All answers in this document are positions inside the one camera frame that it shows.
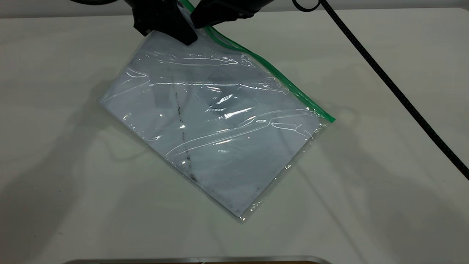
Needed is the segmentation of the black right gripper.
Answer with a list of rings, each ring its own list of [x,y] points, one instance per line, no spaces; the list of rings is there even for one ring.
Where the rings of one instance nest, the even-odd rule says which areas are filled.
[[[272,0],[204,0],[191,13],[191,21],[197,28],[236,21],[253,15]]]

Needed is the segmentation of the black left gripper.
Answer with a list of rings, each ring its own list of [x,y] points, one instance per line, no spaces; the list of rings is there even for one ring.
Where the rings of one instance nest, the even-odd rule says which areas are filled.
[[[126,0],[134,18],[133,27],[143,36],[151,30],[162,32],[188,46],[197,33],[184,18],[175,0]]]

